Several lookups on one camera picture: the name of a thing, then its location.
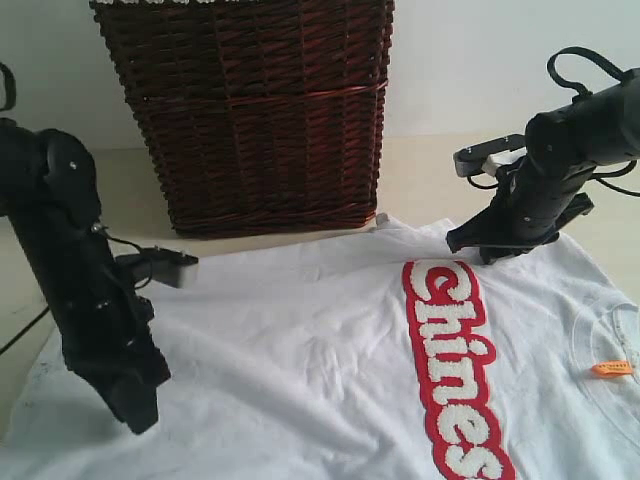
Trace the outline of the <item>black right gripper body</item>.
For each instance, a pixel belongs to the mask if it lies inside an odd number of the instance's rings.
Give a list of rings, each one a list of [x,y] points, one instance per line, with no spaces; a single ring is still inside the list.
[[[497,241],[554,240],[557,220],[594,170],[588,164],[538,167],[524,156],[489,207],[496,213]]]

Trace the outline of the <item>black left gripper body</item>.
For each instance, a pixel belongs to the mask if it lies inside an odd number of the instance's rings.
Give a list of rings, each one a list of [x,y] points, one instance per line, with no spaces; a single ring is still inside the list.
[[[52,311],[69,370],[88,383],[90,373],[103,371],[131,371],[161,385],[171,378],[151,337],[152,309],[102,233],[53,211],[14,213],[9,221]]]

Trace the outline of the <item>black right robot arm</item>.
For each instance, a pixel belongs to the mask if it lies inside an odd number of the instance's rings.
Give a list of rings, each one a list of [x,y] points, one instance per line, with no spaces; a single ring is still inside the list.
[[[478,248],[484,263],[556,241],[593,203],[582,192],[602,166],[639,158],[639,72],[571,104],[535,115],[522,134],[456,152],[458,176],[487,173],[497,181],[488,207],[449,231],[451,252]]]

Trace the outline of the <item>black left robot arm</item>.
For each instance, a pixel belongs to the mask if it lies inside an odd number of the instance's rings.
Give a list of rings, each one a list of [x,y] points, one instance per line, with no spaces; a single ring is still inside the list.
[[[51,310],[68,370],[135,434],[158,421],[170,377],[151,303],[119,265],[99,224],[93,157],[74,136],[1,122],[1,205]]]

